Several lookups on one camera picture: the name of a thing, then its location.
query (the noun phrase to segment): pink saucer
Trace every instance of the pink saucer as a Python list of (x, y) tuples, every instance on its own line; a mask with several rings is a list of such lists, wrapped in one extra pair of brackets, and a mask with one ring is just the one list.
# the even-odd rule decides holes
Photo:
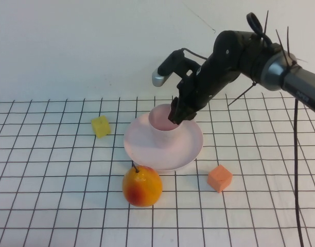
[(183, 121), (181, 135), (168, 148), (161, 148), (153, 140), (148, 116), (136, 118), (125, 133), (125, 150), (135, 163), (157, 171), (173, 171), (195, 160), (203, 146), (202, 131), (195, 121)]

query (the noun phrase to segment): orange sponge cube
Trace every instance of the orange sponge cube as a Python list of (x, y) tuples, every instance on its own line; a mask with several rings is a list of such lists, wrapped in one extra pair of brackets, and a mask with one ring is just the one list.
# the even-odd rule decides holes
[(232, 181), (233, 175), (222, 165), (217, 166), (208, 175), (208, 184), (221, 193)]

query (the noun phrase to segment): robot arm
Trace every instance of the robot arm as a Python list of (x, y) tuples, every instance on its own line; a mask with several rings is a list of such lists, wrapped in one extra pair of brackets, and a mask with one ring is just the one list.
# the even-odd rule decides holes
[(281, 45), (272, 44), (254, 14), (250, 13), (247, 19), (254, 32), (222, 32), (202, 66), (186, 58), (184, 49), (180, 49), (155, 70), (152, 75), (155, 86), (162, 86), (172, 73), (182, 78), (177, 85), (179, 96), (171, 103), (170, 121), (180, 124), (192, 120), (197, 111), (240, 74), (268, 90), (288, 91), (315, 111), (315, 74), (302, 69), (295, 56), (287, 55)]

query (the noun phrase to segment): black cable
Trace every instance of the black cable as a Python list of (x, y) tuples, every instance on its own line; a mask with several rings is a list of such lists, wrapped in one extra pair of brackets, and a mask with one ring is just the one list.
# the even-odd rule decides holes
[(298, 141), (297, 141), (297, 118), (298, 118), (298, 100), (295, 99), (295, 110), (293, 116), (293, 141), (294, 141), (294, 159), (295, 159), (295, 213), (296, 213), (296, 221), (297, 221), (297, 230), (298, 236), (300, 238), (301, 247), (304, 247), (303, 244), (303, 235), (301, 229), (301, 221), (300, 221), (300, 206), (298, 200)]
[(208, 58), (206, 58), (206, 57), (203, 57), (203, 56), (201, 56), (201, 55), (199, 55), (199, 54), (194, 53), (193, 51), (191, 51), (191, 50), (189, 50), (189, 49), (187, 49), (187, 48), (182, 48), (182, 50), (185, 50), (185, 51), (191, 53), (192, 55), (194, 55), (194, 56), (196, 56), (196, 57), (198, 57), (198, 58), (201, 58), (201, 59), (204, 59), (204, 60), (207, 60), (207, 59), (208, 59)]

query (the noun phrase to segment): peach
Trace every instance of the peach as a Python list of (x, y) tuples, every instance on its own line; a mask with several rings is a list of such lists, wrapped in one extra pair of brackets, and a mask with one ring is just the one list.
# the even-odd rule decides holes
[(159, 174), (152, 168), (133, 165), (123, 177), (122, 190), (130, 204), (148, 207), (160, 198), (162, 181)]

